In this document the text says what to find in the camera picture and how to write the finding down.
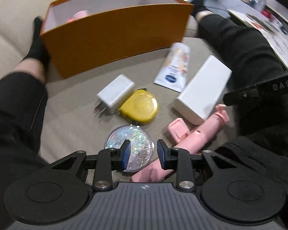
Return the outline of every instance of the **white rectangular box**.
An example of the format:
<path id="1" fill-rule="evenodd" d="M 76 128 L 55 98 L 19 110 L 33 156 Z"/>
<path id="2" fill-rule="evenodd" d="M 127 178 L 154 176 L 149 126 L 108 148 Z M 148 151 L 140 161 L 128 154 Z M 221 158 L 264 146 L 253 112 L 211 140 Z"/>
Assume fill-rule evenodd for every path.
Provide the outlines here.
<path id="1" fill-rule="evenodd" d="M 194 125 L 211 114 L 232 71 L 214 56 L 209 56 L 200 70 L 174 102 L 174 108 Z"/>

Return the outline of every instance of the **yellow tape measure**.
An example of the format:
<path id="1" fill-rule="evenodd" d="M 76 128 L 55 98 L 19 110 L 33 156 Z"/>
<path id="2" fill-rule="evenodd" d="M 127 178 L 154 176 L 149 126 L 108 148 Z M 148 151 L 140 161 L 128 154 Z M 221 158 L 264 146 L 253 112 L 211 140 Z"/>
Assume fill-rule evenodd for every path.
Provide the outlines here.
<path id="1" fill-rule="evenodd" d="M 140 89 L 132 94 L 118 110 L 132 123 L 144 125 L 154 119 L 158 111 L 158 104 L 153 94 L 145 89 Z"/>

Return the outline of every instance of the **orange box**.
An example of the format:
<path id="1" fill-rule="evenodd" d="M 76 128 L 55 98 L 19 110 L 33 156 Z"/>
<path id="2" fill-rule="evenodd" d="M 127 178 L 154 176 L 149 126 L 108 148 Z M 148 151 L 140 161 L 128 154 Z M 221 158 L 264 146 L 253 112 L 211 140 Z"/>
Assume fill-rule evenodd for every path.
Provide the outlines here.
<path id="1" fill-rule="evenodd" d="M 57 0 L 48 8 L 41 37 L 68 78 L 180 42 L 192 8 L 183 0 Z M 66 22 L 81 10 L 89 16 Z"/>

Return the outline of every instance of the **white power adapter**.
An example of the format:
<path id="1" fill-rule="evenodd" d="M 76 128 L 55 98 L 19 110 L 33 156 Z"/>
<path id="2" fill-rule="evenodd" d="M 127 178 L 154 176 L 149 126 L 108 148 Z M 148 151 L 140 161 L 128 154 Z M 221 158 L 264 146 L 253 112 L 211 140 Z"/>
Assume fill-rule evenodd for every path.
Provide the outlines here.
<path id="1" fill-rule="evenodd" d="M 123 74 L 119 75 L 97 94 L 99 104 L 95 109 L 101 107 L 100 115 L 106 110 L 111 115 L 114 114 L 134 93 L 134 87 L 132 80 Z"/>

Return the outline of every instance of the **gray gripper base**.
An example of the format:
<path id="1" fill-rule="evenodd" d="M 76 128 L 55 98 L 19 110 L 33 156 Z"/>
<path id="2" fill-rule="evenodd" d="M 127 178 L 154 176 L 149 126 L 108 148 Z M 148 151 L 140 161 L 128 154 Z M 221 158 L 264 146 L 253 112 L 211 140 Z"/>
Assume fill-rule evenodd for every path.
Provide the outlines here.
<path id="1" fill-rule="evenodd" d="M 82 212 L 52 225 L 14 222 L 8 230 L 240 230 L 283 229 L 275 221 L 239 226 L 208 213 L 192 193 L 174 189 L 171 183 L 120 182 L 116 189 L 96 193 Z"/>

